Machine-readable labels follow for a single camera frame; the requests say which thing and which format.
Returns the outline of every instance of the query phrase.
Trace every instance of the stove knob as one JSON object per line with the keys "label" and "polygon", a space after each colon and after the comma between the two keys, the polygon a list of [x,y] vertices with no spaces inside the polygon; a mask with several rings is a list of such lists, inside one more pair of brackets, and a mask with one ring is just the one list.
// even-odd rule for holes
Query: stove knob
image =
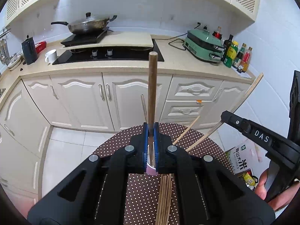
{"label": "stove knob", "polygon": [[93,56],[93,57],[96,57],[96,56],[97,56],[97,52],[98,52],[98,50],[93,50],[93,51],[92,51],[92,56]]}
{"label": "stove knob", "polygon": [[108,49],[107,50],[107,56],[111,57],[113,55],[113,50],[112,49]]}

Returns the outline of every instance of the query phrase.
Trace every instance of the human hand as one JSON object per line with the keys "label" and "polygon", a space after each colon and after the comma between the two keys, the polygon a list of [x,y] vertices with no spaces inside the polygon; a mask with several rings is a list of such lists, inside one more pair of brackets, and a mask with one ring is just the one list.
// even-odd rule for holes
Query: human hand
{"label": "human hand", "polygon": [[[265,189],[265,183],[268,177],[268,169],[266,169],[260,176],[258,184],[255,189],[255,193],[261,198],[265,199],[267,196],[267,190]],[[273,208],[274,211],[285,207],[291,202],[300,188],[300,182],[293,183],[288,189],[282,192],[280,195],[277,195],[273,200],[269,201],[268,204]]]}

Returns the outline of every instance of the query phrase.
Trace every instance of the black kettle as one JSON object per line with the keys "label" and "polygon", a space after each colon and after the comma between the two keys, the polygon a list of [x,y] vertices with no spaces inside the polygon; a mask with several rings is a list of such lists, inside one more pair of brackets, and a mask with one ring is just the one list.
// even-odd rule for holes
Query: black kettle
{"label": "black kettle", "polygon": [[29,38],[29,35],[27,35],[27,39],[22,42],[22,50],[27,65],[34,63],[38,59],[35,42],[32,37]]}

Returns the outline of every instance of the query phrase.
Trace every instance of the wok handle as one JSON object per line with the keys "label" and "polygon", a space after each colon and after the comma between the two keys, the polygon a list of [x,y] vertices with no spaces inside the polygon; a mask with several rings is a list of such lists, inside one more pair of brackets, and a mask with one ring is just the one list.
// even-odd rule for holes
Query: wok handle
{"label": "wok handle", "polygon": [[117,15],[114,15],[114,16],[109,20],[109,22],[115,20],[116,18],[117,18]]}
{"label": "wok handle", "polygon": [[57,22],[52,22],[52,25],[68,25],[68,22],[61,22],[61,21],[57,21]]}

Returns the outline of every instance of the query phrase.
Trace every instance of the power cord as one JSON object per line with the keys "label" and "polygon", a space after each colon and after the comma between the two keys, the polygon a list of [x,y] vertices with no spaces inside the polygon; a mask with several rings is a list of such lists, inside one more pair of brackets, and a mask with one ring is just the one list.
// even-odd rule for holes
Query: power cord
{"label": "power cord", "polygon": [[[177,37],[184,36],[184,35],[186,35],[187,33],[182,34],[182,35],[178,35],[178,36],[174,36],[174,37],[171,37],[171,38],[168,38],[168,39],[156,39],[156,40],[172,40],[172,39],[175,39],[175,38],[177,38]],[[183,43],[182,43],[182,46],[184,47],[184,49],[179,48],[179,47],[174,46],[174,45],[171,45],[171,43],[173,43],[173,42],[176,41],[176,40],[181,40],[181,41],[183,42]],[[180,38],[178,38],[178,39],[176,39],[176,40],[172,40],[171,42],[168,43],[168,45],[170,45],[170,46],[172,46],[172,47],[175,47],[175,48],[177,48],[177,49],[179,49],[179,50],[186,51],[186,48],[185,48],[185,46],[183,45],[183,44],[184,44],[184,40],[183,40],[183,39],[180,39]]]}

